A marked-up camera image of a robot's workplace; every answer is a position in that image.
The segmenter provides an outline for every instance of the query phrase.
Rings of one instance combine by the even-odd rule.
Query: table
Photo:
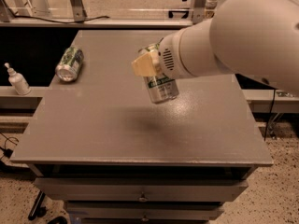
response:
[[[273,164],[234,76],[177,80],[176,100],[150,102],[131,61],[173,32],[78,32],[78,80],[53,79],[15,149],[73,223],[215,219]]]

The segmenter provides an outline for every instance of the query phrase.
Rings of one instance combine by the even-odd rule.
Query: can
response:
[[[142,55],[152,51],[158,52],[158,49],[159,44],[151,44],[141,49],[139,54]],[[149,98],[154,104],[174,100],[179,95],[177,82],[165,74],[154,77],[144,77],[144,81],[149,92]]]
[[[78,78],[78,72],[83,64],[83,51],[77,47],[65,50],[62,59],[56,66],[55,73],[60,80],[70,82]]]

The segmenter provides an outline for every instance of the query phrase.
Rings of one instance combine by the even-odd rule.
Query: gray table surface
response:
[[[55,77],[13,153],[25,163],[269,165],[234,76],[178,80],[179,97],[150,102],[131,61],[173,31],[80,31],[75,83]]]

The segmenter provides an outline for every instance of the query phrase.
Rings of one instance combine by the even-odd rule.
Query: ventilation slots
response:
[[[175,67],[174,60],[171,55],[171,51],[166,49],[163,53],[164,64],[168,70],[173,70]]]

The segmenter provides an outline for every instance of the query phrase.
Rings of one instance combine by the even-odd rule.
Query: can lying on table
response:
[[[146,52],[158,51],[159,44],[151,44],[139,51],[139,54]],[[160,74],[155,77],[144,77],[149,98],[154,104],[160,104],[166,101],[174,100],[178,97],[178,86],[174,79],[167,77],[165,74]]]
[[[62,81],[74,81],[83,64],[83,51],[77,47],[70,47],[65,50],[62,59],[56,66],[55,73]]]

